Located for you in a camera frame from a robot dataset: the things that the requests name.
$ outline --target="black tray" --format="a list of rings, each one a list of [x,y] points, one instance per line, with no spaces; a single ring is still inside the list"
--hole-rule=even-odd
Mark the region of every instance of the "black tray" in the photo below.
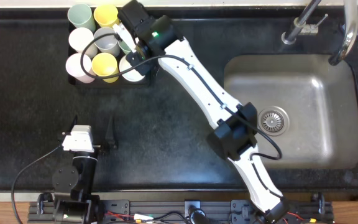
[[[100,28],[99,24],[97,22],[96,23],[96,30],[98,30]],[[76,29],[76,27],[69,23],[68,26],[68,31],[69,33],[71,33],[74,29]],[[76,50],[74,50],[72,47],[70,47],[70,45],[68,45],[68,56],[70,57],[71,55],[77,53]],[[118,57],[116,57],[117,59],[117,66],[119,65],[119,61],[125,57],[125,53],[121,50],[120,54],[118,55]],[[151,82],[151,76],[152,74],[155,74],[157,72],[156,68],[153,68],[152,71],[150,71],[148,74],[146,74],[146,76],[138,82],[130,82],[128,80],[126,80],[124,77],[119,77],[117,81],[113,82],[113,83],[107,83],[103,80],[99,80],[99,79],[95,79],[93,82],[91,83],[83,83],[79,80],[77,80],[75,77],[71,76],[70,74],[68,75],[68,82],[78,88],[143,88],[143,87],[148,87],[150,86],[150,82]]]

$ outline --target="cup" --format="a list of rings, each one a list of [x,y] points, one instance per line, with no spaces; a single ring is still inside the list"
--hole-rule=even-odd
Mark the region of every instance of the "cup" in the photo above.
[[[117,15],[118,10],[113,4],[98,6],[93,13],[93,17],[100,27],[112,27],[114,24],[119,24]]]
[[[103,27],[98,29],[94,33],[93,37],[96,39],[101,35],[111,34],[111,33],[115,33],[114,29],[110,27]],[[115,57],[119,55],[120,48],[118,46],[118,40],[113,35],[102,37],[102,39],[97,40],[94,44],[98,47],[98,49],[101,52],[112,54]]]
[[[91,78],[87,75],[85,75],[85,72],[81,68],[81,54],[73,54],[70,56],[66,61],[66,70],[67,72],[75,77],[77,80],[83,82],[83,83],[91,83],[93,82],[94,78]],[[92,71],[92,62],[91,59],[84,55],[83,64],[85,67],[85,70],[89,72],[90,74],[94,75],[94,72]]]
[[[125,44],[124,41],[118,42],[119,48],[125,53],[125,55],[129,54],[131,52],[131,49],[128,47],[127,44]]]
[[[109,53],[100,53],[92,60],[92,70],[100,77],[118,73],[117,60]],[[103,81],[113,83],[118,77],[104,79]]]
[[[71,32],[68,36],[68,43],[70,46],[77,51],[78,53],[82,53],[85,47],[93,40],[92,32],[84,27],[77,28]],[[95,44],[92,44],[85,52],[85,54],[93,58],[98,53],[98,48]]]
[[[131,68],[132,66],[130,65],[130,63],[127,61],[127,59],[125,57],[123,57],[120,61],[119,61],[119,71],[123,72],[125,70],[127,70],[128,68]],[[131,70],[127,73],[122,74],[122,77],[124,77],[126,80],[130,81],[130,82],[139,82],[141,81],[145,76],[141,75],[138,71],[136,70]]]
[[[84,27],[92,32],[96,30],[92,10],[86,4],[72,6],[67,12],[67,18],[77,28]]]

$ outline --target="stainless steel sink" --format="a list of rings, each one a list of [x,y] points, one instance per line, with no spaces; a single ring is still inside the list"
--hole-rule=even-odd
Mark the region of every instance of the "stainless steel sink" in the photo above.
[[[358,105],[351,68],[328,55],[242,55],[224,69],[224,89],[259,113],[259,128],[283,151],[269,168],[348,169],[358,163]],[[277,155],[257,135],[259,150]]]

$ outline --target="wall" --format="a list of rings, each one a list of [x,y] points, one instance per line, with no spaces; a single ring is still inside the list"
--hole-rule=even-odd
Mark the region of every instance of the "wall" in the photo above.
[[[1,7],[70,7],[83,2],[97,6],[113,2],[122,6],[129,0],[0,0]],[[299,6],[310,0],[139,0],[145,6]],[[342,5],[342,0],[322,0],[321,6]]]

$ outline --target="cable clip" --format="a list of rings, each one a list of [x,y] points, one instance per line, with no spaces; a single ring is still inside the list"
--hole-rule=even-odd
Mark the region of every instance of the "cable clip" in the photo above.
[[[194,65],[189,65],[189,66],[187,66],[187,70],[188,71],[190,71],[191,69],[193,69],[194,68]]]
[[[227,104],[225,104],[225,103],[222,104],[222,105],[221,105],[221,108],[222,108],[222,110],[224,110],[225,108],[227,108]]]

